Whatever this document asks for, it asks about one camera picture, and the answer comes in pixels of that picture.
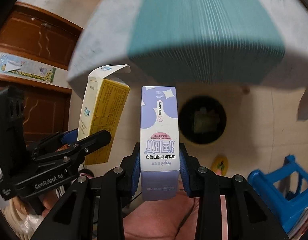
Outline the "person left hand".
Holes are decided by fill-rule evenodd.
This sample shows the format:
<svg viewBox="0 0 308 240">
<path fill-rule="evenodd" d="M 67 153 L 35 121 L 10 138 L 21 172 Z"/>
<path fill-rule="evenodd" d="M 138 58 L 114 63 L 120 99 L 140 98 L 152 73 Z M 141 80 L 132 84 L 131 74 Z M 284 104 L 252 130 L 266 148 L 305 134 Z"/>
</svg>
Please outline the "person left hand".
<svg viewBox="0 0 308 240">
<path fill-rule="evenodd" d="M 42 216 L 46 217 L 47 214 L 49 213 L 49 211 L 54 207 L 54 205 L 57 203 L 58 201 L 58 197 L 56 194 L 55 190 L 51 190 L 49 192 L 47 192 L 42 199 L 42 203 L 45 207 L 45 209 L 42 212 Z"/>
</svg>

